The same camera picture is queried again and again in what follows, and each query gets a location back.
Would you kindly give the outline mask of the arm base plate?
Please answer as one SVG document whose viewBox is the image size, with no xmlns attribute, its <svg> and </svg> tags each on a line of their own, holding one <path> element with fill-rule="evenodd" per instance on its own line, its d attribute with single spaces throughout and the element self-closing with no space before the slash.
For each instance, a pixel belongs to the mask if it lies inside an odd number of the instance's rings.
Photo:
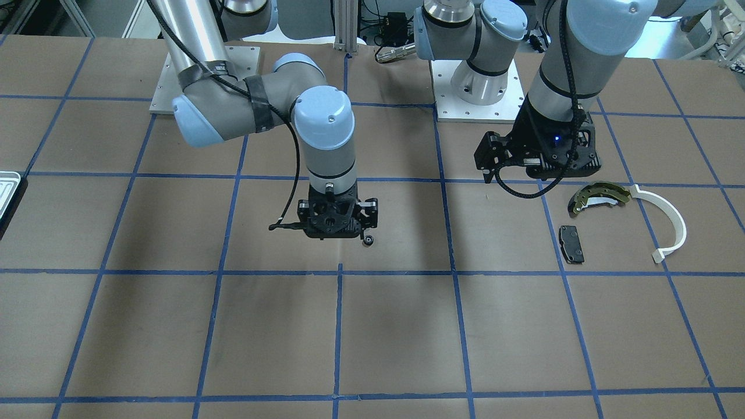
<svg viewBox="0 0 745 419">
<path fill-rule="evenodd" d="M 518 69 L 511 62 L 498 76 L 476 73 L 466 61 L 431 61 L 440 122 L 513 124 L 524 101 Z"/>
<path fill-rule="evenodd" d="M 232 74 L 242 80 L 258 74 L 261 66 L 261 48 L 258 46 L 228 46 L 227 55 L 234 64 Z M 173 115 L 171 102 L 174 98 L 183 94 L 178 82 L 178 73 L 173 65 L 170 55 L 166 55 L 164 65 L 161 69 L 159 80 L 152 94 L 149 112 L 157 115 Z"/>
</svg>

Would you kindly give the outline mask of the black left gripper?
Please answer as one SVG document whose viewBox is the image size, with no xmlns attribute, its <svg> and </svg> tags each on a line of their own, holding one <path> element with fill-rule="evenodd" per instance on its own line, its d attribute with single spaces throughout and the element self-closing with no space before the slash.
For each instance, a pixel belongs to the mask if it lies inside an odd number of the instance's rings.
<svg viewBox="0 0 745 419">
<path fill-rule="evenodd" d="M 594 123 L 583 111 L 583 124 L 578 133 L 574 159 L 564 177 L 589 177 L 602 168 L 595 149 Z M 570 157 L 572 138 L 570 122 L 548 119 L 525 102 L 511 130 L 511 157 L 525 166 L 526 173 L 535 179 L 559 176 Z"/>
</svg>

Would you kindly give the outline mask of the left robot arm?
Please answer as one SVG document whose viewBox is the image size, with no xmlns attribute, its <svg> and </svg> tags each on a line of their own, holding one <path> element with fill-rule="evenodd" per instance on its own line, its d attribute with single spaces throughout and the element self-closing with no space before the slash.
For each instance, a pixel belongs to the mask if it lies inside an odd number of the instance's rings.
<svg viewBox="0 0 745 419">
<path fill-rule="evenodd" d="M 531 178 L 589 177 L 601 169 L 589 109 L 650 17 L 682 17 L 715 1 L 537 1 L 535 16 L 550 40 L 512 130 L 486 133 L 474 164 L 491 183 L 521 166 Z M 459 61 L 453 83 L 464 101 L 501 99 L 508 68 L 528 29 L 511 1 L 425 1 L 413 14 L 417 55 Z"/>
</svg>

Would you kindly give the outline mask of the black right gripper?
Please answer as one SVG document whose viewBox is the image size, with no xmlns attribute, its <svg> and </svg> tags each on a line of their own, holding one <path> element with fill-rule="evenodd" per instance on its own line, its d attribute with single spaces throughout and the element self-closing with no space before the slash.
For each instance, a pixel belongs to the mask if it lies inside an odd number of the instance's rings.
<svg viewBox="0 0 745 419">
<path fill-rule="evenodd" d="M 296 211 L 300 230 L 313 239 L 362 238 L 364 228 L 358 202 L 356 185 L 330 196 L 309 186 L 308 199 L 300 200 Z"/>
</svg>

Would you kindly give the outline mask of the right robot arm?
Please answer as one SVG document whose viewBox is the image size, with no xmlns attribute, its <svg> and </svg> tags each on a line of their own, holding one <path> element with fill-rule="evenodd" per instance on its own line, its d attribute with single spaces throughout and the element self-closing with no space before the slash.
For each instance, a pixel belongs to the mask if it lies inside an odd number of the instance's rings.
<svg viewBox="0 0 745 419">
<path fill-rule="evenodd" d="M 357 194 L 356 117 L 349 96 L 328 84 L 313 59 L 290 53 L 271 71 L 242 77 L 226 42 L 264 34 L 277 25 L 274 1 L 149 1 L 168 43 L 181 94 L 171 106 L 184 140 L 194 147 L 223 143 L 286 126 L 296 165 L 308 170 L 308 197 L 298 221 L 285 205 L 269 230 L 301 230 L 313 239 L 359 237 L 378 222 L 378 201 Z"/>
</svg>

